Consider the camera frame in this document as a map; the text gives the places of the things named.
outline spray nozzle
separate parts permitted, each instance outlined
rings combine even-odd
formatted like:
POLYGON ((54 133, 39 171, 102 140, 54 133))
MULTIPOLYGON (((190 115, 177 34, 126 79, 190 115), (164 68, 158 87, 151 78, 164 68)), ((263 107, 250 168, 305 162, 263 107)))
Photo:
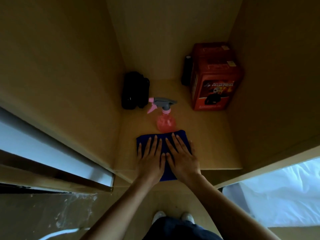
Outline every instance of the spray nozzle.
POLYGON ((162 113, 168 114, 171 111, 170 106, 176 104, 178 101, 171 100, 165 97, 150 97, 149 102, 152 103, 152 106, 148 110, 148 113, 151 113, 158 107, 162 107, 162 113))

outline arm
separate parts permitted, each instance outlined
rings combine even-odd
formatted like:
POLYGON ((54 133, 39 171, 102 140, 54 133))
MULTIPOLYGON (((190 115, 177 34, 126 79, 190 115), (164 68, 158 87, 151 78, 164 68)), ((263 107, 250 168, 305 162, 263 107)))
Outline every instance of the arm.
POLYGON ((121 198, 87 231, 81 240, 123 239, 142 200, 150 189, 160 181, 165 170, 166 157, 164 153, 161 155, 161 162, 159 161, 162 140, 160 139, 157 150, 157 136, 154 137, 151 150, 150 142, 151 137, 148 140, 143 157, 141 143, 139 145, 137 158, 138 177, 121 198))
POLYGON ((170 154, 167 153, 167 161, 172 172, 199 199, 224 240, 279 240, 276 235, 228 200, 201 175, 199 161, 195 157, 194 145, 191 141, 192 155, 179 136, 175 137, 172 134, 172 138, 177 150, 166 139, 175 160, 173 162, 170 154))

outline black bag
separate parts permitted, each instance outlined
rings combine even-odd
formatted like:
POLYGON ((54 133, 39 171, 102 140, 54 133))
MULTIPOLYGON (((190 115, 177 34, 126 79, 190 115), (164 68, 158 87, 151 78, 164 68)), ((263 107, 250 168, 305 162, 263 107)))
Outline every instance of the black bag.
POLYGON ((124 109, 143 108, 149 101, 149 79, 139 72, 129 72, 124 76, 121 105, 124 109))

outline spray bottle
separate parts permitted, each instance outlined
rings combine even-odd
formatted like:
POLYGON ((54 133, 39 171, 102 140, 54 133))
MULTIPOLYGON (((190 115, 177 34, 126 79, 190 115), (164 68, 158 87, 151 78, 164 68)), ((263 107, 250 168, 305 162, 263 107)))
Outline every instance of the spray bottle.
POLYGON ((178 101, 171 100, 165 97, 150 97, 149 102, 152 103, 148 113, 151 113, 158 107, 162 107, 162 115, 157 119, 157 127, 161 133, 169 133, 176 131, 176 120, 170 115, 170 106, 178 101))

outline jeans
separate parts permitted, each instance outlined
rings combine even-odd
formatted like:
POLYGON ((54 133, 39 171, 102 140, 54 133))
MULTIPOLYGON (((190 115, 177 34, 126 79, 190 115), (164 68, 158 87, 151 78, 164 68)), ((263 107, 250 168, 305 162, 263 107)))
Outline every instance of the jeans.
POLYGON ((217 234, 190 221, 182 221, 168 216, 159 218, 143 238, 143 240, 151 239, 222 240, 217 234))

